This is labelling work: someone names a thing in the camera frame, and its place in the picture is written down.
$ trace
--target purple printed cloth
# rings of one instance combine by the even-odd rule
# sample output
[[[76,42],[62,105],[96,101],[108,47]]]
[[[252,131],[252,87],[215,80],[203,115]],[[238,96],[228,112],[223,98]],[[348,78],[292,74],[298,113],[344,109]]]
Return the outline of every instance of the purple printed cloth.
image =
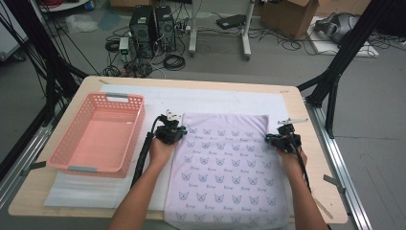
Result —
[[[272,229],[288,221],[268,116],[185,114],[165,221],[179,229]]]

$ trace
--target pink plastic basket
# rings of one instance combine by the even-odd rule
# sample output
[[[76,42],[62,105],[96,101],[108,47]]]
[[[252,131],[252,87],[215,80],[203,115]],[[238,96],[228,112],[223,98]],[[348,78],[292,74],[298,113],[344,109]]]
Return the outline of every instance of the pink plastic basket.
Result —
[[[144,117],[143,96],[90,93],[47,165],[69,174],[125,177]]]

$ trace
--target hand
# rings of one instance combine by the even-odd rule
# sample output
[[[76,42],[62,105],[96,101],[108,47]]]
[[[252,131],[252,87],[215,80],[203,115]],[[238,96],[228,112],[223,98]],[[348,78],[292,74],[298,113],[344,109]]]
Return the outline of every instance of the hand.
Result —
[[[304,165],[307,163],[307,156],[302,148],[298,148],[301,157],[304,160]],[[299,164],[298,156],[292,152],[285,152],[282,149],[276,149],[277,154],[282,158],[282,167],[286,174],[289,175],[302,175],[301,165]]]
[[[164,168],[177,144],[167,145],[159,139],[154,138],[149,148],[149,165],[154,165],[161,169]]]

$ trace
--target computer tower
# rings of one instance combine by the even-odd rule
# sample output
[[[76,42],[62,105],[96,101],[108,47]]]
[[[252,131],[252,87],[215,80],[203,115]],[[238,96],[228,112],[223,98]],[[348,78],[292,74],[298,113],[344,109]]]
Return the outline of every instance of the computer tower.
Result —
[[[153,58],[155,56],[153,45],[158,39],[153,7],[149,5],[135,6],[129,22],[129,29],[137,57]]]
[[[161,50],[175,51],[176,40],[174,20],[169,6],[161,6],[155,9],[156,23],[158,27],[158,38]]]

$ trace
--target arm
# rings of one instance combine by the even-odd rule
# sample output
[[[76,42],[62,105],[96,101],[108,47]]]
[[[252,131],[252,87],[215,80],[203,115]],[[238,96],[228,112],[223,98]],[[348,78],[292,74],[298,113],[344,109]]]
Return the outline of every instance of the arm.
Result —
[[[108,227],[109,230],[142,228],[156,180],[169,161],[174,148],[175,145],[166,145],[158,139],[152,141],[149,148],[150,163],[116,210]]]
[[[300,151],[305,164],[307,156],[301,149]],[[277,149],[277,153],[282,158],[282,167],[286,171],[292,188],[296,229],[327,229],[322,214],[305,184],[297,156],[294,153],[286,153],[281,149]]]

